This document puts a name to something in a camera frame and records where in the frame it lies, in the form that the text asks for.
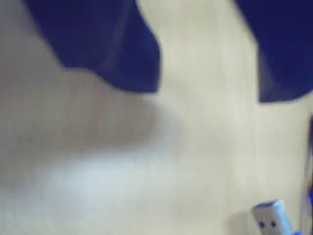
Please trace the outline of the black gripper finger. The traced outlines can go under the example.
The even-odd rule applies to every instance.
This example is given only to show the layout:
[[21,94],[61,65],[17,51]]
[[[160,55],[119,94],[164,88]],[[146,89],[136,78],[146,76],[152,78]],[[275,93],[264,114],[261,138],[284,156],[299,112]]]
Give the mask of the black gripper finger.
[[135,0],[27,0],[39,32],[64,67],[113,87],[155,93],[160,47]]
[[258,46],[258,99],[292,101],[313,90],[313,2],[238,0]]

